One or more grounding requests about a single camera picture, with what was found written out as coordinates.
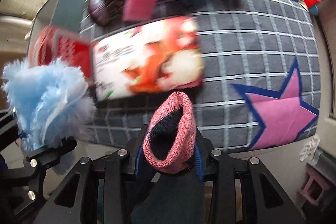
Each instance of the silver screw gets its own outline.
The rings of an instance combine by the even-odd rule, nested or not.
[[[33,168],[35,168],[37,166],[37,160],[36,159],[32,159],[30,161],[30,166],[33,167]]]
[[[252,164],[258,164],[260,162],[260,160],[258,158],[256,158],[256,157],[252,157],[252,158],[250,158],[250,162]]]
[[[222,152],[221,152],[219,149],[214,149],[214,150],[211,151],[211,154],[212,154],[213,156],[220,156],[221,153],[222,153]]]
[[[89,158],[88,158],[88,157],[82,157],[82,158],[79,160],[79,162],[80,162],[81,164],[87,164],[87,163],[89,162]]]
[[[30,190],[30,191],[28,192],[28,197],[29,197],[31,200],[34,200],[34,199],[36,198],[35,193],[34,193],[32,190]]]
[[[127,150],[126,149],[120,149],[118,150],[118,155],[119,156],[125,156],[127,154]]]

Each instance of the blue star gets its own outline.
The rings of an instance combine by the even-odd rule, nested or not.
[[[318,118],[318,109],[302,99],[302,83],[296,58],[279,91],[248,85],[233,86],[259,123],[259,132],[247,150],[296,141]]]

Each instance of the pink sponge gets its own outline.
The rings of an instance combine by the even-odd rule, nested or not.
[[[157,0],[125,0],[123,21],[150,20]]]

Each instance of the crumpled blue cloth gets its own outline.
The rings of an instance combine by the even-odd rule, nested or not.
[[[80,68],[60,59],[29,68],[25,59],[7,64],[2,76],[9,110],[16,113],[23,132],[24,151],[42,145],[58,147],[62,138],[70,136],[91,139],[93,133],[86,124],[93,120],[96,107],[86,95],[88,84]]]

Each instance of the checkered bedsheet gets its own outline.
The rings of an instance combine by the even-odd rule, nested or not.
[[[300,0],[177,0],[157,5],[154,19],[191,14],[199,24],[205,62],[202,88],[185,90],[194,105],[197,126],[215,147],[228,152],[245,150],[259,131],[258,122],[231,84],[279,90],[296,56],[303,100],[320,107],[320,70],[317,44],[308,12]],[[94,24],[83,11],[82,36],[93,41],[130,28],[121,20],[108,28]],[[90,127],[94,142],[123,147],[148,124],[168,93],[141,95],[98,105]],[[302,133],[315,133],[316,123]]]

